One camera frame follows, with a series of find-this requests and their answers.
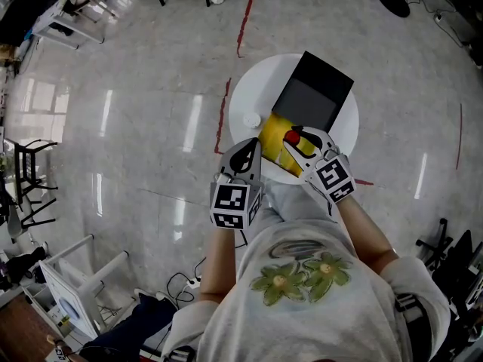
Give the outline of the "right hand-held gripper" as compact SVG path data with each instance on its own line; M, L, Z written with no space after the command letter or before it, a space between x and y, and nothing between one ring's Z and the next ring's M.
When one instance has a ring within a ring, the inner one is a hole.
M315 163L305 181L334 204L350 196L356 190L355 179L349 169L347 157L339 150L330 135L314 127L298 125L292 126L291 129L308 141L299 141L294 146L284 141L281 167L294 176L302 176L304 170L308 169L306 164L310 164L310 160L302 155L295 158L289 148L292 148L294 153L297 153L298 149L309 157L321 153L321 158Z

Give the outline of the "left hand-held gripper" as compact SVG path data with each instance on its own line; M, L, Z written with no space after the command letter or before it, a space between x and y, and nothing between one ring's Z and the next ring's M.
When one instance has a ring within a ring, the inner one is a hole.
M261 142L256 137L223 154L210 188L210 218L216 227L245 230L255 220L263 191L261 158Z

